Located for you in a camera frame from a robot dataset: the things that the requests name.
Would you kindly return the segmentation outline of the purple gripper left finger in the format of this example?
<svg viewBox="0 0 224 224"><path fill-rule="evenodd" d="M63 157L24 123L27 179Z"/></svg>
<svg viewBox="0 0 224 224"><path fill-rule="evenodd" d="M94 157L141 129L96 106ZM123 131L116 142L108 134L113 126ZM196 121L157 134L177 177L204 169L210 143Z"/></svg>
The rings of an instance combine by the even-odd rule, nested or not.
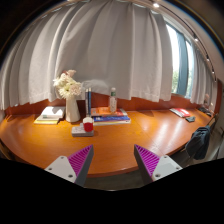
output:
<svg viewBox="0 0 224 224"><path fill-rule="evenodd" d="M93 146L89 145L68 157L59 156L45 170L79 186L84 186L93 155Z"/></svg>

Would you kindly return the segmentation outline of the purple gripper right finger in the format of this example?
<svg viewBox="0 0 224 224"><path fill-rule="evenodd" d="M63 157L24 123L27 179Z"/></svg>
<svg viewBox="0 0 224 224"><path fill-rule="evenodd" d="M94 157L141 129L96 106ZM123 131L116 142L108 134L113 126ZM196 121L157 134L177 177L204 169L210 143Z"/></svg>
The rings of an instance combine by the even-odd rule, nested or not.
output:
<svg viewBox="0 0 224 224"><path fill-rule="evenodd" d="M145 185L182 169L182 167L168 155L158 156L137 144L134 145L134 156Z"/></svg>

